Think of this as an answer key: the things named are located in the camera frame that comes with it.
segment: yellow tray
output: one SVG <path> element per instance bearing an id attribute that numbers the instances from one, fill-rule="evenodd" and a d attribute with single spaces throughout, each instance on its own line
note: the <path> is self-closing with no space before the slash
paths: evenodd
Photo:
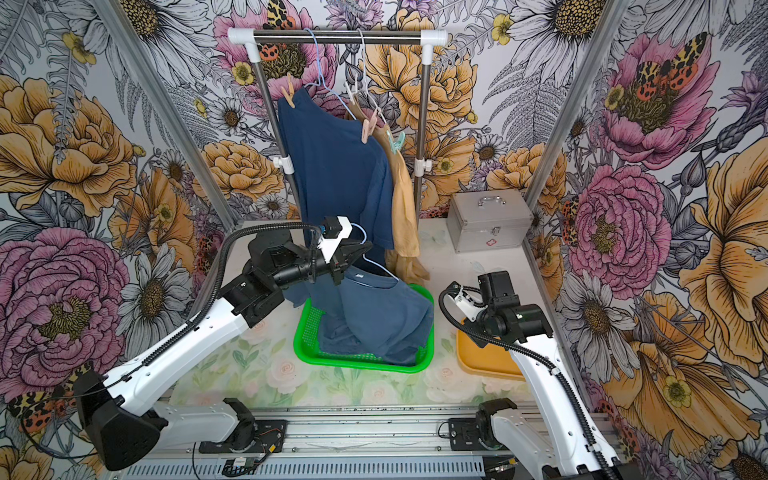
<path id="1" fill-rule="evenodd" d="M 456 355 L 462 369 L 473 375 L 492 376 L 501 379 L 525 380 L 520 367 L 509 352 L 496 345 L 478 347 L 466 333 L 456 334 Z"/>

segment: pink clothespin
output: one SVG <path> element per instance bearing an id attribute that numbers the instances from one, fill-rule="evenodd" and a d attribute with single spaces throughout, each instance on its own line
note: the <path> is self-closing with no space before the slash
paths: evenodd
<path id="1" fill-rule="evenodd" d="M 376 118 L 376 110 L 373 111 L 371 114 L 371 118 L 366 118 L 362 121 L 362 142 L 364 144 L 368 143 L 368 137 L 373 134 L 373 129 L 376 127 L 376 122 L 378 122 L 378 118 Z"/>

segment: blue t-shirt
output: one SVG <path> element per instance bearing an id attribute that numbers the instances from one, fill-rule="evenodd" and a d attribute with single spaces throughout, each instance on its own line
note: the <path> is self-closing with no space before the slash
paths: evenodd
<path id="1" fill-rule="evenodd" d="M 414 365 L 432 330 L 432 302 L 390 276 L 351 266 L 338 286 L 330 275 L 284 292 L 298 306 L 312 297 L 325 312 L 317 333 L 320 350 L 336 355 L 372 353 L 395 365 Z"/>
<path id="2" fill-rule="evenodd" d="M 374 244 L 369 253 L 383 263 L 392 240 L 392 174 L 384 150 L 371 138 L 360 140 L 362 124 L 324 111 L 301 88 L 277 102 L 280 136 L 296 169 L 302 220 L 315 225 L 344 216 L 366 229 Z M 360 238 L 357 229 L 353 238 Z"/>

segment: shirt sleeve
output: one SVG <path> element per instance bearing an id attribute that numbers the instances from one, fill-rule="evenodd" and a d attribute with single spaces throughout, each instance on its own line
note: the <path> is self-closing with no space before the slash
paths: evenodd
<path id="1" fill-rule="evenodd" d="M 391 250 L 395 248 L 392 238 L 392 173 L 384 150 L 377 146 L 380 154 L 371 176 L 368 200 L 360 221 L 375 245 Z"/>

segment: green laundry basket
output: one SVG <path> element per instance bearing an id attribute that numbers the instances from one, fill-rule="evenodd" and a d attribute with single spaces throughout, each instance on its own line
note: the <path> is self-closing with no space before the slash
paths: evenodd
<path id="1" fill-rule="evenodd" d="M 421 293 L 435 304 L 432 294 L 423 286 L 412 284 L 411 288 Z M 427 368 L 435 355 L 435 326 L 429 332 L 426 346 L 416 353 L 414 366 L 390 365 L 383 359 L 371 353 L 361 355 L 334 355 L 320 351 L 317 340 L 317 330 L 320 328 L 320 319 L 325 315 L 320 309 L 312 307 L 312 300 L 307 299 L 304 310 L 301 312 L 299 327 L 293 337 L 293 351 L 302 361 L 312 365 L 340 366 L 348 369 L 384 370 L 387 372 L 417 373 Z"/>

